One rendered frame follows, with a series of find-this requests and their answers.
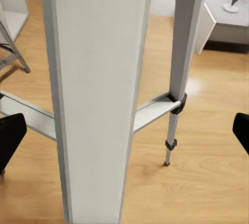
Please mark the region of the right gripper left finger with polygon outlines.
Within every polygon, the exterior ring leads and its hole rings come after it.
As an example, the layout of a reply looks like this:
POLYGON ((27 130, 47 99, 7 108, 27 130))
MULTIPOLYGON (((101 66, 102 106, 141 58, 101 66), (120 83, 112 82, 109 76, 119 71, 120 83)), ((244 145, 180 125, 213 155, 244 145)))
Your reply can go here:
POLYGON ((0 176, 27 132, 22 113, 0 118, 0 176))

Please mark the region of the camera tripod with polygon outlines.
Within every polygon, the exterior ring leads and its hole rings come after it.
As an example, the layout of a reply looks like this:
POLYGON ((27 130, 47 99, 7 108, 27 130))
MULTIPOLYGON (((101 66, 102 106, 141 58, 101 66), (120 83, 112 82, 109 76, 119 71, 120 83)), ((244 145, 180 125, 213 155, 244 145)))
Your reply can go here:
POLYGON ((53 112, 0 90, 0 114, 57 143, 65 224, 120 224, 132 136, 170 113, 177 145, 204 0, 175 0, 169 91, 137 107, 151 0, 41 0, 53 112))

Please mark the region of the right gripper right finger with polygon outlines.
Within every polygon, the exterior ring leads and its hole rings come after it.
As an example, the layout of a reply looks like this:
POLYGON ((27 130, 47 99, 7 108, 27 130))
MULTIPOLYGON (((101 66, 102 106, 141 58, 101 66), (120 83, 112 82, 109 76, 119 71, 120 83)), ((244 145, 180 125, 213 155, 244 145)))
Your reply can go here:
POLYGON ((249 154, 249 115, 240 112, 237 113, 232 131, 249 154))

